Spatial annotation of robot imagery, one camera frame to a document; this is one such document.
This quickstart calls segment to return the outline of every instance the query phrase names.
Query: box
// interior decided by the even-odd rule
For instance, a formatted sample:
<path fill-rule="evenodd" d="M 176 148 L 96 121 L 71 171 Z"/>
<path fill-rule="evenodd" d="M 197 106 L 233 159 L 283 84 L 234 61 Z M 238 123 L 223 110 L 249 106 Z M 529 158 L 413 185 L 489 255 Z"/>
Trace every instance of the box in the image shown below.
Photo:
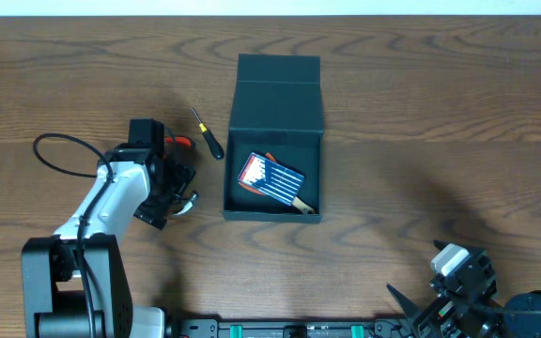
<path fill-rule="evenodd" d="M 320 58 L 240 54 L 224 170 L 228 221 L 319 223 L 323 137 Z M 243 189 L 238 182 L 250 153 L 267 152 L 304 175 L 298 196 L 318 214 Z"/>

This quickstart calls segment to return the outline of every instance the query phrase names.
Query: wooden tabletop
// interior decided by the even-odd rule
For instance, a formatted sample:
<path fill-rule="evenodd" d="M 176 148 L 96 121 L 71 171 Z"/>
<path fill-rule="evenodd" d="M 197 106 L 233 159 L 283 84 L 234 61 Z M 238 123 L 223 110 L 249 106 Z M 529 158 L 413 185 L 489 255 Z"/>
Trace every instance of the wooden tabletop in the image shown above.
<path fill-rule="evenodd" d="M 227 223 L 221 142 L 238 54 L 321 57 L 321 224 Z M 0 19 L 0 337 L 24 335 L 20 252 L 91 179 L 40 164 L 62 132 L 100 150 L 154 117 L 199 142 L 195 210 L 162 231 L 133 220 L 121 252 L 133 300 L 251 317 L 400 313 L 426 306 L 433 239 L 485 247 L 500 301 L 541 289 L 541 17 Z M 78 146 L 55 164 L 93 171 Z"/>

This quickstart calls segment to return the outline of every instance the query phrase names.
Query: robotic arm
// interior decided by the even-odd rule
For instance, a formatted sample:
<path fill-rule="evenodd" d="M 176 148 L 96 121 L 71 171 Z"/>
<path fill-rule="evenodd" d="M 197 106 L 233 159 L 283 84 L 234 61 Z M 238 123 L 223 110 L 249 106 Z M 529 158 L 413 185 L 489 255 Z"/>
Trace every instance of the robotic arm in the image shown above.
<path fill-rule="evenodd" d="M 93 188 L 76 212 L 52 237 L 31 238 L 23 247 L 23 289 L 27 337 L 89 337 L 85 291 L 59 291 L 57 283 L 86 278 L 91 290 L 96 337 L 162 338 L 161 309 L 134 306 L 118 250 L 134 216 L 162 229 L 171 205 L 180 204 L 194 169 L 166 155 L 164 126 L 151 119 L 131 121 L 129 141 L 105 154 L 114 173 L 98 163 Z M 194 192 L 183 210 L 191 208 Z M 76 241 L 89 205 L 88 226 L 81 238 L 87 276 L 78 270 Z"/>

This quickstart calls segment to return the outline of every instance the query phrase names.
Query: box lid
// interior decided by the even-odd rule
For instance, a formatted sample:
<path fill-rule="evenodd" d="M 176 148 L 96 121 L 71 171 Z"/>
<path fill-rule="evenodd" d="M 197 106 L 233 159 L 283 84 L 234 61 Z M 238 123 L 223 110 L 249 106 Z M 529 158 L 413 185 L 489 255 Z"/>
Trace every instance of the box lid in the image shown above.
<path fill-rule="evenodd" d="M 229 130 L 322 133 L 320 58 L 240 54 Z"/>

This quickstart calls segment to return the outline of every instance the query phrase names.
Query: white panel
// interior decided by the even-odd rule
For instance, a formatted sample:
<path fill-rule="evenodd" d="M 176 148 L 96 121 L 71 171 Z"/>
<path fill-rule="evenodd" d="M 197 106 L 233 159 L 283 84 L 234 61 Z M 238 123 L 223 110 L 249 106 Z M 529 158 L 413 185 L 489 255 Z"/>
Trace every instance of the white panel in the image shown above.
<path fill-rule="evenodd" d="M 541 14 L 541 0 L 0 0 L 0 16 Z"/>

